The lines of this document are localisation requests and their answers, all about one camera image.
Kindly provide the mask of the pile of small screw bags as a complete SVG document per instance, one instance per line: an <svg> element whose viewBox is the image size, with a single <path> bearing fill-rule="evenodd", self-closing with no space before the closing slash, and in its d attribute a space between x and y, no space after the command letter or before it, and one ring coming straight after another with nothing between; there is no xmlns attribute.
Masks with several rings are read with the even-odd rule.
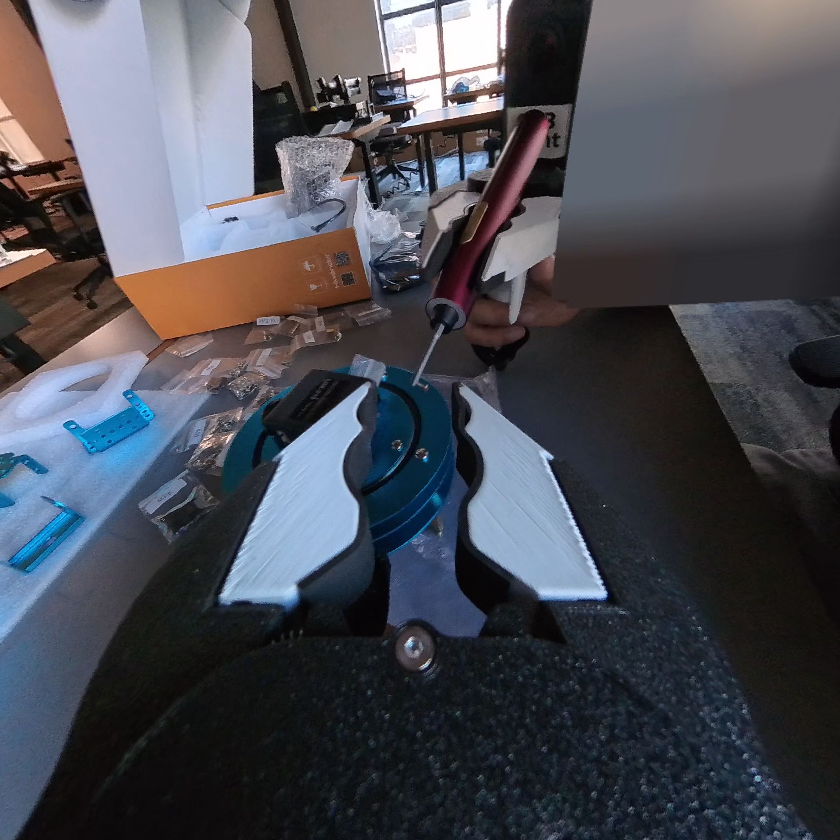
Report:
<svg viewBox="0 0 840 840"><path fill-rule="evenodd" d="M198 360L163 384L168 393L207 396L223 393L237 400L236 407L200 416L185 425L172 452L189 454L185 478L175 482L176 493L186 487L196 508L210 504L212 496L198 476L221 476L228 450L237 433L252 417L260 417L269 401L280 393L279 380L293 355L305 348L339 342L354 325L368 326L388 319L389 309L374 301L354 303L341 310L316 313L314 307L299 308L291 316L261 319L245 347L246 355Z"/></svg>

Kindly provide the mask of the white foam sheet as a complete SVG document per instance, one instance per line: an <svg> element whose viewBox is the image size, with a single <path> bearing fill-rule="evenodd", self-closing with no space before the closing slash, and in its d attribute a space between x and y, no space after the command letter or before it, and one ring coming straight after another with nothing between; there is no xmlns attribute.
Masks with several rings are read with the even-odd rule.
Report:
<svg viewBox="0 0 840 840"><path fill-rule="evenodd" d="M2 453L25 454L47 468L35 475L17 467L2 480L2 493L14 505L1 512L1 634L6 636L71 566L94 532L105 522L182 427L202 413L207 394L140 391L154 412L145 429L102 454L90 455L66 430L27 443L2 443ZM43 496L78 512L83 521L32 571L12 569L8 560L49 524L58 509Z"/></svg>

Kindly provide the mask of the large grid window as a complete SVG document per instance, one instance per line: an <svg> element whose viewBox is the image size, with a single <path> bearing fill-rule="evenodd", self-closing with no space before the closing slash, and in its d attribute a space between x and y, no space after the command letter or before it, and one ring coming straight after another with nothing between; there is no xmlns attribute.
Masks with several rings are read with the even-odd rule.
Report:
<svg viewBox="0 0 840 840"><path fill-rule="evenodd" d="M510 1L378 1L385 65L409 81L499 67Z"/></svg>

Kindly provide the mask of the dark grey desk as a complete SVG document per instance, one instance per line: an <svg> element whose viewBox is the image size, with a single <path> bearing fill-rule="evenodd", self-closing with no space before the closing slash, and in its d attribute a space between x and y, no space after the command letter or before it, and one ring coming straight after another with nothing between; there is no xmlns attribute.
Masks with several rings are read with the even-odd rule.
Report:
<svg viewBox="0 0 840 840"><path fill-rule="evenodd" d="M396 634L210 606L256 505L163 562L19 838L838 838L838 630L666 308L538 332L506 418L555 456L606 602Z"/></svg>

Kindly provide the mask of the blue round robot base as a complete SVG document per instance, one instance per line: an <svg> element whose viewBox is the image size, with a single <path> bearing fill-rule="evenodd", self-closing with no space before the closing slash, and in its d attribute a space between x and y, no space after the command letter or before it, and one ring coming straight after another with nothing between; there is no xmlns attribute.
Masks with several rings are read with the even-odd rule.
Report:
<svg viewBox="0 0 840 840"><path fill-rule="evenodd" d="M378 386L372 468L360 495L344 485L343 456L359 424L348 408L327 417L293 444L290 462L277 469L266 493L258 532L300 554L295 565L317 564L346 550L366 512L374 548L400 549L424 530L443 506L455 469L451 415L441 393L395 366Z"/></svg>

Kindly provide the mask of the black servo motor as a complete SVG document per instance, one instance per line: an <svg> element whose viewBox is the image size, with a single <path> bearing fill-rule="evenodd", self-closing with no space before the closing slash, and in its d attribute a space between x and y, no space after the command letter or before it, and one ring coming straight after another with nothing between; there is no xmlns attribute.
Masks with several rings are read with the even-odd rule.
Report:
<svg viewBox="0 0 840 840"><path fill-rule="evenodd" d="M340 371L310 371L288 394L266 405L261 415L264 433L284 448L360 387L377 391L377 384L362 376Z"/></svg>

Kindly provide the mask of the red electric screwdriver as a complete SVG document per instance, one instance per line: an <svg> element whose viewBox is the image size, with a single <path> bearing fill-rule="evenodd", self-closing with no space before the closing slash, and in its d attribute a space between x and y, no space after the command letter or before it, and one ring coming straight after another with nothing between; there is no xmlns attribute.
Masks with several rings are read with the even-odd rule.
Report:
<svg viewBox="0 0 840 840"><path fill-rule="evenodd" d="M414 375L418 385L441 336L462 329L476 299L480 271L501 227L513 215L545 144L550 121L539 109L525 111L510 133L478 204L450 249L426 306L434 336Z"/></svg>

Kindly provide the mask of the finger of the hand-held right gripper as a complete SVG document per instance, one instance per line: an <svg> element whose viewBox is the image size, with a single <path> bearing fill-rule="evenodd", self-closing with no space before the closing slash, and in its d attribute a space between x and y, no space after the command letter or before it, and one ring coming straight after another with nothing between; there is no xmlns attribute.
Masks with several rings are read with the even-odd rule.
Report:
<svg viewBox="0 0 840 840"><path fill-rule="evenodd" d="M438 189L430 196L420 245L423 281L437 278L479 200L480 193L471 189Z"/></svg>
<svg viewBox="0 0 840 840"><path fill-rule="evenodd" d="M551 256L557 245L562 198L524 198L510 224L494 238L478 274L478 293L489 293Z"/></svg>

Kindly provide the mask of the bubble wrap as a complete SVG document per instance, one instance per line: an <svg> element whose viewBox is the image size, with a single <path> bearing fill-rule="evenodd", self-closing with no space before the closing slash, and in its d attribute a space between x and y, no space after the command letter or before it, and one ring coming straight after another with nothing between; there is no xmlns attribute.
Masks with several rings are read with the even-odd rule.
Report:
<svg viewBox="0 0 840 840"><path fill-rule="evenodd" d="M292 136L276 144L283 191L296 214L339 197L354 145L331 136Z"/></svg>

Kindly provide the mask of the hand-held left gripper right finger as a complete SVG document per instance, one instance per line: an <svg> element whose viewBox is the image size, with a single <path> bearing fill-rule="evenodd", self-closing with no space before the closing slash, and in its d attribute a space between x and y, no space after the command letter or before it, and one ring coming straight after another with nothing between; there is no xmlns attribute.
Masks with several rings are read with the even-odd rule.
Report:
<svg viewBox="0 0 840 840"><path fill-rule="evenodd" d="M603 602L608 592L552 468L553 457L465 384L453 386L458 512L466 558L497 575L508 595Z"/></svg>

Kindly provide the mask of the set of blue metal brackets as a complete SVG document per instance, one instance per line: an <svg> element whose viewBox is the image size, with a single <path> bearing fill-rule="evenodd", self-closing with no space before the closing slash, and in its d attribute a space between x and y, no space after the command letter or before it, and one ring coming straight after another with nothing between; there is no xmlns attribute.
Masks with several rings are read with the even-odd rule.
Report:
<svg viewBox="0 0 840 840"><path fill-rule="evenodd" d="M122 392L122 397L127 401L129 407L121 412L90 428L84 428L71 419L63 423L63 428L80 441L88 454L95 455L106 451L136 434L154 419L154 412L132 390ZM6 453L2 454L1 460L1 477L3 479L11 474L18 465L26 466L37 475L44 475L48 472L45 466L28 455ZM57 499L47 496L41 498L59 512L8 560L9 567L16 571L24 573L32 571L55 551L85 519L82 514L72 510Z"/></svg>

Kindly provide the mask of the grey office desk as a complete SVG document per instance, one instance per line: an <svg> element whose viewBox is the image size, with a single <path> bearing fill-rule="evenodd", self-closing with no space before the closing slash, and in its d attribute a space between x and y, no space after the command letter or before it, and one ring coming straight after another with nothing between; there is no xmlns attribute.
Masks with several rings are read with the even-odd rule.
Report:
<svg viewBox="0 0 840 840"><path fill-rule="evenodd" d="M399 134L409 134L423 139L425 153L427 189L433 195L438 189L436 166L432 147L434 132L455 133L457 138L459 179L466 178L464 134L483 129L497 129L502 125L505 108L504 97L492 98L486 102L459 104L420 114L397 127Z"/></svg>

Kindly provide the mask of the orange and white cardboard box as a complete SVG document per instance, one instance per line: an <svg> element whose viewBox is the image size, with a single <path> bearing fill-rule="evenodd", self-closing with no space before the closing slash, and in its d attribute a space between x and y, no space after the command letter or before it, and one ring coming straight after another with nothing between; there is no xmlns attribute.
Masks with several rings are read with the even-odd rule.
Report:
<svg viewBox="0 0 840 840"><path fill-rule="evenodd" d="M30 2L115 280L162 339L371 294L357 179L254 196L250 2Z"/></svg>

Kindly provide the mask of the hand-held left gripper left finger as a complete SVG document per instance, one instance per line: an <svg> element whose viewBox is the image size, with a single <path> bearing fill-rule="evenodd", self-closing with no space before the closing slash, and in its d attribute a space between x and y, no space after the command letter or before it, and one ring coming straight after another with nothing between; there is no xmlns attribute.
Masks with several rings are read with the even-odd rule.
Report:
<svg viewBox="0 0 840 840"><path fill-rule="evenodd" d="M362 487L372 467L372 382L285 447L218 593L236 603L350 606L371 584L375 550Z"/></svg>

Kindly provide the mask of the person's leg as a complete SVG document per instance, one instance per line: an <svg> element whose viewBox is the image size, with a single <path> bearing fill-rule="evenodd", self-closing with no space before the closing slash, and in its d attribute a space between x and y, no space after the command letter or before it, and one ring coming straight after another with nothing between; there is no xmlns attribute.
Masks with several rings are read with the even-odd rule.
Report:
<svg viewBox="0 0 840 840"><path fill-rule="evenodd" d="M828 448L791 449L744 446L763 487L800 522L816 527L839 523L839 466Z"/></svg>

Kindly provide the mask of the person's right hand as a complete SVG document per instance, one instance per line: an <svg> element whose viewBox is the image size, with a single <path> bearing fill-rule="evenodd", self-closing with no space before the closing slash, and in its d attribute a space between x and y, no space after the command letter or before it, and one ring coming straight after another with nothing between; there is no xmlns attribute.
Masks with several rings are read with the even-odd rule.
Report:
<svg viewBox="0 0 840 840"><path fill-rule="evenodd" d="M581 310L552 298L555 256L552 255L528 272L518 318L509 320L508 304L482 297L476 300L464 327L465 339L486 348L519 341L526 330L561 326Z"/></svg>

